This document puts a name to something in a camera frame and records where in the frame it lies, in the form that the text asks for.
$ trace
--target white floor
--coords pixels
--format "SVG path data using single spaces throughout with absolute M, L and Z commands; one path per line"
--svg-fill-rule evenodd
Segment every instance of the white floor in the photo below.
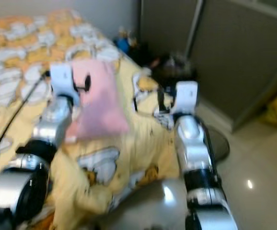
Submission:
M 239 229 L 277 230 L 277 128 L 252 121 L 230 134 L 206 107 L 197 113 L 230 142 L 218 170 Z

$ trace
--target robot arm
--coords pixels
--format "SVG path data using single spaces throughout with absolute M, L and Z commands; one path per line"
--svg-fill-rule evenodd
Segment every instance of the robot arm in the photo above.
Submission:
M 237 230 L 213 161 L 208 130 L 192 115 L 197 83 L 179 82 L 176 88 L 176 103 L 171 113 L 175 121 L 176 152 L 187 190 L 185 227 L 187 230 Z
M 54 97 L 33 129 L 29 141 L 0 172 L 0 229 L 14 229 L 34 217 L 45 202 L 51 161 L 79 104 L 71 67 L 50 68 Z

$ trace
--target yellow bedsheet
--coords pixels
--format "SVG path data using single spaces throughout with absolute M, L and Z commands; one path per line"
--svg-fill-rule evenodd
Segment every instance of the yellow bedsheet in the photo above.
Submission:
M 92 214 L 115 208 L 133 189 L 178 176 L 172 118 L 158 114 L 157 84 L 72 10 L 0 19 L 0 133 L 51 61 L 79 58 L 114 62 L 131 131 L 64 144 L 51 164 L 53 190 L 46 208 L 22 229 L 75 229 Z M 29 139 L 51 96 L 49 83 L 40 84 L 7 132 L 0 145 L 0 170 Z M 133 109 L 133 97 L 138 113 Z

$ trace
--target pink pillow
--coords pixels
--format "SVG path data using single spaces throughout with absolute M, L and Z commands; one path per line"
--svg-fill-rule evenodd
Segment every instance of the pink pillow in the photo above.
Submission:
M 98 60 L 72 62 L 74 82 L 84 87 L 88 75 L 88 92 L 79 90 L 81 112 L 66 133 L 66 140 L 92 139 L 125 133 L 129 126 L 118 101 L 114 67 Z

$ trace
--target bed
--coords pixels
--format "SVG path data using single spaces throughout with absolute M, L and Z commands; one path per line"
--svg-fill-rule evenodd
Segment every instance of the bed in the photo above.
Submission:
M 50 62 L 87 58 L 114 64 L 130 131 L 64 144 L 51 165 L 53 189 L 43 211 L 21 229 L 75 229 L 91 214 L 115 208 L 134 189 L 179 174 L 173 121 L 158 113 L 157 84 L 73 10 L 0 18 L 0 133 Z M 28 140 L 50 96 L 50 81 L 43 82 L 16 117 L 0 145 L 0 170 Z M 81 159 L 90 169 L 82 170 Z

